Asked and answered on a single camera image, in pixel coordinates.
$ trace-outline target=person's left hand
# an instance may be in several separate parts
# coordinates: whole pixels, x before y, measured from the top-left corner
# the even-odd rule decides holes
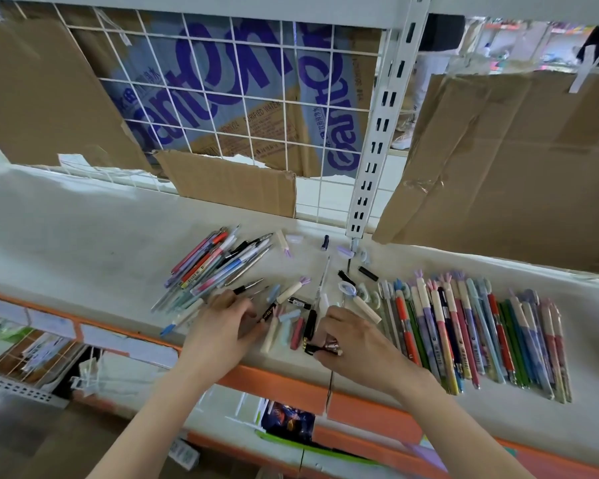
[[[240,362],[267,327],[257,323],[250,299],[225,290],[193,320],[176,368],[206,389]]]

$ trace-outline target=pile of pens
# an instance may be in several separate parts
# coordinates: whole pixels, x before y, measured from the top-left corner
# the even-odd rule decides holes
[[[418,271],[414,281],[390,283],[359,271],[378,284],[379,328],[448,393],[462,393],[463,380],[479,388],[487,376],[572,402],[561,315],[550,299],[531,289],[497,299],[490,281],[463,272],[424,280]],[[356,285],[343,272],[340,277]]]
[[[272,234],[245,240],[231,248],[238,240],[239,230],[238,225],[233,230],[222,227],[211,232],[171,269],[164,283],[167,291],[153,305],[151,312],[179,311],[179,314],[162,330],[161,336],[184,323],[203,304],[203,298],[214,289],[239,279],[271,248]],[[244,292],[260,281],[242,286],[244,289],[235,289],[235,292]]]

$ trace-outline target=cardboard box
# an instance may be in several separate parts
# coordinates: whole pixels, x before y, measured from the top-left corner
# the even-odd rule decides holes
[[[599,273],[599,75],[442,79],[373,239]]]
[[[155,157],[182,197],[295,217],[295,175],[182,151]]]
[[[50,4],[23,2],[20,6],[29,18],[58,18],[56,10]],[[89,7],[58,7],[69,25],[100,26]],[[7,18],[22,18],[11,2],[1,2],[0,10]],[[110,20],[110,23],[106,23],[110,25],[107,28],[142,31],[142,24],[135,11],[103,11]],[[140,14],[150,34],[185,36],[187,33],[181,14],[145,11]],[[146,111],[153,122],[173,126],[155,126],[164,149],[188,151],[189,141],[192,151],[201,154],[219,156],[220,148],[224,156],[251,156],[254,152],[255,158],[268,167],[288,169],[298,176],[319,176],[322,150],[293,143],[323,146],[326,109],[292,103],[286,103],[285,107],[284,104],[273,101],[245,99],[251,136],[283,141],[286,110],[286,138],[290,142],[287,166],[283,142],[253,139],[251,151],[247,137],[245,104],[240,93],[243,88],[245,94],[252,97],[326,104],[330,54],[310,49],[330,48],[331,25],[297,23],[294,30],[291,22],[284,22],[280,27],[278,21],[243,18],[232,20],[231,27],[228,17],[186,15],[188,33],[191,36],[215,41],[193,41],[190,45],[186,39],[151,37],[160,67],[146,37],[110,33],[111,41],[131,80],[163,85],[165,82],[160,74],[161,68],[167,85],[182,90],[172,90],[169,94],[165,87],[135,85],[141,104],[129,84],[103,81],[105,90],[125,119],[146,121]],[[296,43],[299,47],[297,50],[284,49],[284,63],[282,51],[278,48],[244,44],[237,44],[234,48],[231,43],[234,33],[239,41],[277,44],[280,42],[280,32],[285,45]],[[72,29],[72,33],[98,77],[126,80],[124,70],[103,32]],[[381,31],[375,29],[336,27],[335,48],[376,53],[380,35]],[[370,107],[376,62],[376,57],[338,52],[333,54],[330,103],[339,107],[331,109],[328,115],[324,176],[343,174],[355,177],[357,173],[359,155],[348,151],[361,151],[368,113],[348,108]],[[200,79],[204,81],[204,90],[212,92],[207,94],[212,115],[209,115],[204,94],[200,92]],[[177,113],[171,104],[171,98],[177,107]],[[185,127],[191,128],[185,131],[186,134],[179,128],[178,116]],[[156,134],[149,124],[128,124],[144,151],[160,149]],[[199,131],[212,131],[214,126],[216,131],[230,135],[216,138],[212,133]]]
[[[0,23],[0,149],[12,163],[150,171],[145,155],[64,27]]]

